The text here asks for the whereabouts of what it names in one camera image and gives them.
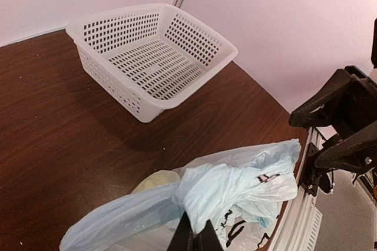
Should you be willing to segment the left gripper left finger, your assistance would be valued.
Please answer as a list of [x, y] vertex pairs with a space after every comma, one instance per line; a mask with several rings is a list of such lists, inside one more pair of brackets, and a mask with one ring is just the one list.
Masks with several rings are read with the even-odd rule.
[[190, 220], [187, 213], [184, 212], [167, 251], [193, 251], [195, 250], [194, 242]]

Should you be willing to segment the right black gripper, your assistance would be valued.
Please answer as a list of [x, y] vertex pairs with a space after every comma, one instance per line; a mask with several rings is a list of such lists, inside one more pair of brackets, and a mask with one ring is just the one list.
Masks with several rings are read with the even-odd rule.
[[289, 125], [332, 125], [345, 140], [318, 152], [313, 166], [365, 174], [376, 167], [375, 121], [376, 83], [356, 66], [347, 66], [291, 113]]

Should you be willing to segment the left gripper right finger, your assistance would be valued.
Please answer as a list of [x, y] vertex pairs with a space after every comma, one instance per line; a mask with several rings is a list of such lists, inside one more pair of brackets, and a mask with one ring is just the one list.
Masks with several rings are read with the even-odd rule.
[[206, 221], [206, 225], [204, 229], [196, 236], [196, 250], [198, 251], [222, 251], [223, 250], [210, 220]]

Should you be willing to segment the light blue printed plastic bag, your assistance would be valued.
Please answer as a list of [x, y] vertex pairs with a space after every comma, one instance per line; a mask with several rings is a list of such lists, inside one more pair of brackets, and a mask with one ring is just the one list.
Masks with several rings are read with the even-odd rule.
[[223, 250], [256, 250], [297, 196], [299, 140], [221, 151], [174, 169], [172, 183], [104, 204], [71, 226], [60, 250], [166, 250], [183, 214], [213, 227]]

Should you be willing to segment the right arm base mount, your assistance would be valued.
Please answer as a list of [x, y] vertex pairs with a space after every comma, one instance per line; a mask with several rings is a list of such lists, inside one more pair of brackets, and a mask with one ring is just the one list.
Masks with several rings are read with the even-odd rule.
[[307, 145], [299, 180], [299, 186], [303, 187], [304, 191], [313, 197], [318, 195], [318, 190], [321, 190], [324, 194], [331, 194], [335, 186], [335, 169], [319, 169], [314, 166], [318, 152], [319, 150], [314, 143], [310, 142]]

